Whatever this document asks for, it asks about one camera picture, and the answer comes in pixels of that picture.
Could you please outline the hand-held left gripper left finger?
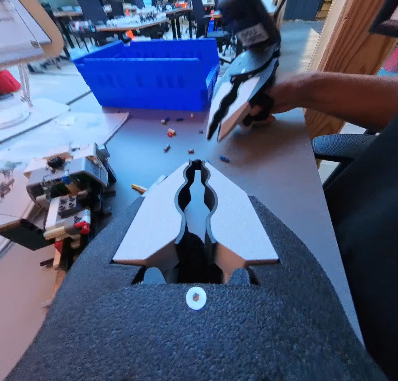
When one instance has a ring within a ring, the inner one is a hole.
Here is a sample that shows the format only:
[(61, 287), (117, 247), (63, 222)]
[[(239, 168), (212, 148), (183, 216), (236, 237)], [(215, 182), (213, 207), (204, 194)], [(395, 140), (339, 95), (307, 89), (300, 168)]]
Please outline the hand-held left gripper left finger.
[(166, 282), (182, 280), (195, 256), (195, 235), (184, 210), (191, 201), (195, 163), (188, 161), (145, 195), (113, 262), (159, 270)]

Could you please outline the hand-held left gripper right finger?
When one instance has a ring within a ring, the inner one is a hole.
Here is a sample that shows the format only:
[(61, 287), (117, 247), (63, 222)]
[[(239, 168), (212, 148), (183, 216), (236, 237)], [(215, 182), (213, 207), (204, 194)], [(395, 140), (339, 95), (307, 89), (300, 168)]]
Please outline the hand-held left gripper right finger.
[(209, 210), (205, 226), (209, 263), (227, 276), (236, 269), (277, 263), (279, 256), (247, 193), (205, 161), (201, 182)]

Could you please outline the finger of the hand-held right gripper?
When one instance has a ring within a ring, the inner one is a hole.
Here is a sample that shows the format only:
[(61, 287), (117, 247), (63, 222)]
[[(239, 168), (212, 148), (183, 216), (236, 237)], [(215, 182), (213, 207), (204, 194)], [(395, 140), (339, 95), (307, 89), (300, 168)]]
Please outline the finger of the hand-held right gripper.
[(237, 88), (236, 97), (228, 105), (226, 113), (222, 118), (217, 135), (220, 142), (238, 125), (250, 112), (249, 98), (260, 80), (259, 76), (254, 76), (241, 83)]
[(231, 105), (238, 96), (238, 82), (233, 76), (231, 80), (222, 83), (211, 102), (206, 139), (211, 140), (215, 133), (219, 134), (223, 121)]

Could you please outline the lego truck model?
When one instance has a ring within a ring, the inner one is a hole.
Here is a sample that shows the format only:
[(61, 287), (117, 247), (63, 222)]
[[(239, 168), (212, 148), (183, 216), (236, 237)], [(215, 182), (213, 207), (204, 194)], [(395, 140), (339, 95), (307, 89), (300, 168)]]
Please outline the lego truck model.
[(23, 173), (27, 208), (1, 214), (1, 251), (10, 243), (31, 251), (53, 246), (53, 258), (40, 266), (70, 269), (112, 213), (106, 198), (117, 180), (109, 157), (105, 145), (93, 143), (33, 158)]

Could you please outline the person's right forearm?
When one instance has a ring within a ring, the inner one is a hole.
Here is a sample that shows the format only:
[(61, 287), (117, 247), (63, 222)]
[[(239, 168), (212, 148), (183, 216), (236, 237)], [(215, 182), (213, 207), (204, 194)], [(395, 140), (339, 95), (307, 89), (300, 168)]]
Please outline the person's right forearm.
[(351, 124), (382, 130), (398, 114), (398, 79), (393, 76), (312, 72), (299, 94), (301, 107)]

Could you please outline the person's right hand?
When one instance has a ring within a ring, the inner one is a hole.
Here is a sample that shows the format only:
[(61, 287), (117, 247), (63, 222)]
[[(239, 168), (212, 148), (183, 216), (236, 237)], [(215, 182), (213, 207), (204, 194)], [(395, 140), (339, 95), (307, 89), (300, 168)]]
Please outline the person's right hand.
[(308, 107), (312, 103), (311, 84), (316, 72), (280, 75), (274, 84), (264, 89), (251, 106), (250, 116), (256, 126), (275, 122), (274, 113), (282, 113), (296, 107)]

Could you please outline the blue plastic bin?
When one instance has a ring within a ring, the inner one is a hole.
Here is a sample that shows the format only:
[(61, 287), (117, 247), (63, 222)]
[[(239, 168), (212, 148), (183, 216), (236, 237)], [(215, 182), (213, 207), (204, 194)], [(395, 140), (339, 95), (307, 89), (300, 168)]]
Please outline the blue plastic bin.
[(104, 108), (206, 111), (220, 70), (214, 38), (117, 41), (72, 60)]

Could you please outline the cluttered background desk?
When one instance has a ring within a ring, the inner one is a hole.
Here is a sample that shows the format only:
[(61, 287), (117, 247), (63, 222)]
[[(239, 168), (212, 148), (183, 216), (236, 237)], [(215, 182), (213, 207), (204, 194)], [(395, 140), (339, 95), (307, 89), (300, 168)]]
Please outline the cluttered background desk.
[(160, 19), (162, 13), (155, 14), (156, 18), (149, 21), (141, 21), (139, 24), (130, 24), (128, 22), (135, 22), (132, 16), (120, 17), (107, 21), (105, 25), (88, 25), (85, 27), (85, 21), (82, 21), (83, 25), (78, 26), (77, 29), (71, 28), (71, 23), (77, 23), (71, 18), (73, 16), (82, 16), (82, 13), (78, 12), (58, 12), (54, 14), (56, 23), (61, 29), (61, 33), (69, 43), (71, 48), (74, 48), (74, 44), (71, 41), (71, 36), (81, 37), (92, 37), (94, 40), (102, 40), (100, 37), (105, 35), (117, 35), (120, 40), (124, 40), (127, 36), (127, 32), (139, 34), (148, 34), (152, 31), (160, 31), (160, 28), (164, 24), (170, 24), (172, 29), (172, 37), (174, 40), (182, 39), (182, 28), (180, 26), (179, 18), (186, 16), (188, 20), (188, 34), (189, 38), (193, 38), (193, 8), (176, 8), (165, 13), (165, 18)]

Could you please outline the dark office chair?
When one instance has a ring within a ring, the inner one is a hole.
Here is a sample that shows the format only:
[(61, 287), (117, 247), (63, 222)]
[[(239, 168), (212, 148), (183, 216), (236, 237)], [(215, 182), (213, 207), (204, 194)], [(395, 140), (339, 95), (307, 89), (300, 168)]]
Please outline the dark office chair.
[(375, 141), (377, 135), (333, 134), (315, 137), (312, 149), (316, 160), (338, 163), (322, 184), (326, 190), (331, 183)]

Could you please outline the wooden pillar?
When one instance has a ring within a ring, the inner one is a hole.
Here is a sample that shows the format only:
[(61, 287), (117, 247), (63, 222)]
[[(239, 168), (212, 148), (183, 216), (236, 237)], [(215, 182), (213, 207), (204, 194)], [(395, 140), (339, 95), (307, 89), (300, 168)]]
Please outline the wooden pillar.
[[(396, 43), (393, 38), (369, 32), (384, 1), (333, 0), (308, 71), (376, 75)], [(347, 123), (304, 109), (310, 139), (337, 134)]]

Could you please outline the black framed sign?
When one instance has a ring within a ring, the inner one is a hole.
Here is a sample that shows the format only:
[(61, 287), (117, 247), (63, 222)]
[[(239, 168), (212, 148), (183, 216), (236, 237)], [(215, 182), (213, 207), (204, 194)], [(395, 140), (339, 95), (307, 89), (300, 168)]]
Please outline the black framed sign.
[(369, 32), (398, 38), (398, 0), (385, 0)]

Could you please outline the black office chair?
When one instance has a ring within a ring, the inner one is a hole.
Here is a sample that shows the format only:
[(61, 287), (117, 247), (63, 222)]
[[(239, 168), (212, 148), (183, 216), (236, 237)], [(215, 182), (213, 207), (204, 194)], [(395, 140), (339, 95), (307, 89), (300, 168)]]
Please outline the black office chair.
[(109, 19), (99, 0), (77, 0), (86, 20), (94, 24), (105, 24)]

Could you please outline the red object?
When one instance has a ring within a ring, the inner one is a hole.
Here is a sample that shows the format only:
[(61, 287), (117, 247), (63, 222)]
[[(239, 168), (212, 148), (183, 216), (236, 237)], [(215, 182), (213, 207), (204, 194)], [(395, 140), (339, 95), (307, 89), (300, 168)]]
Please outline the red object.
[(21, 84), (8, 70), (0, 71), (0, 95), (9, 95), (21, 89)]

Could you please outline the tan rounded board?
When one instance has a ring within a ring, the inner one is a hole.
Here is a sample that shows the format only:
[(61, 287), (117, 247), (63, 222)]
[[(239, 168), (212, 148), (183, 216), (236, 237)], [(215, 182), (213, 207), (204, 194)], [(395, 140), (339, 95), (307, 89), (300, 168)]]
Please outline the tan rounded board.
[(57, 57), (64, 41), (37, 0), (0, 0), (1, 68)]

